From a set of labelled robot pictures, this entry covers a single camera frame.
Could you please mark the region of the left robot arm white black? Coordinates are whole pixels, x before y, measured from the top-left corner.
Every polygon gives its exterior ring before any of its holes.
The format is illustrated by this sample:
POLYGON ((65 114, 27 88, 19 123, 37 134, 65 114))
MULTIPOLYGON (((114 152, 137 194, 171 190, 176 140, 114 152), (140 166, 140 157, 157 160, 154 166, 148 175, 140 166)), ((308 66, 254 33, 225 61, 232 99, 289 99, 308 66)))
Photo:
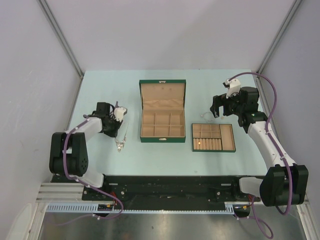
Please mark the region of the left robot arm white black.
POLYGON ((49 170, 87 187, 100 200, 110 196, 111 188, 104 184, 104 175, 89 164, 87 142, 96 134, 116 138, 127 108, 98 102, 96 109, 84 115, 84 121, 71 130, 55 132, 51 137, 49 170))

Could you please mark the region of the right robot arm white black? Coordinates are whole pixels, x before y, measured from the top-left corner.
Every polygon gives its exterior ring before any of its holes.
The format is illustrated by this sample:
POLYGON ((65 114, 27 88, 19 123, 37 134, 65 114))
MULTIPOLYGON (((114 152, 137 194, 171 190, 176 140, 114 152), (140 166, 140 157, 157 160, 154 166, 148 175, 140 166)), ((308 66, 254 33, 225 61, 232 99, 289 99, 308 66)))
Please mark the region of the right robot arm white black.
POLYGON ((259 91, 255 87, 225 85, 227 93, 213 97, 210 111, 214 117, 236 115, 238 125, 256 144, 267 167, 266 175, 242 177, 230 188, 231 196, 242 201, 248 194, 258 197, 267 207, 300 205, 305 201, 309 171, 298 165, 276 138, 267 115, 258 110, 259 91))

